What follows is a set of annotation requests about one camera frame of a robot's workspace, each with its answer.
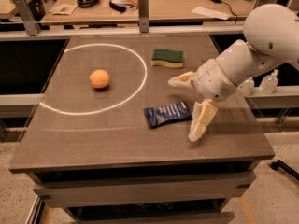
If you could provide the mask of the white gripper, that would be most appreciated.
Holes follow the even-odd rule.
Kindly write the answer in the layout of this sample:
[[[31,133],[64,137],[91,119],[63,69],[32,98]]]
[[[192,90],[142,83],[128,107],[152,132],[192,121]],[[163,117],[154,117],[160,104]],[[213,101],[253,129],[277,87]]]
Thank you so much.
[[[202,103],[195,102],[193,106],[192,123],[188,134],[192,142],[203,136],[206,128],[216,116],[218,112],[216,102],[222,102],[236,92],[236,85],[226,76],[216,59],[209,59],[195,73],[186,72],[170,78],[168,84],[177,88],[192,89],[194,87],[206,98]]]

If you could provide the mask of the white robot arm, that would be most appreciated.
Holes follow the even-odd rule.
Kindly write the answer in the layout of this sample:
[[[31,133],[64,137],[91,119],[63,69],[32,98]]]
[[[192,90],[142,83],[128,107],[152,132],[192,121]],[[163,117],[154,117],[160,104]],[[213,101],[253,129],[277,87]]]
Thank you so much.
[[[194,89],[204,97],[193,107],[188,135],[192,142],[202,137],[216,116],[217,104],[233,95],[244,81],[283,63],[298,66],[299,17],[290,9],[278,4],[255,8],[244,21],[243,34],[242,40],[197,71],[168,80],[173,87]]]

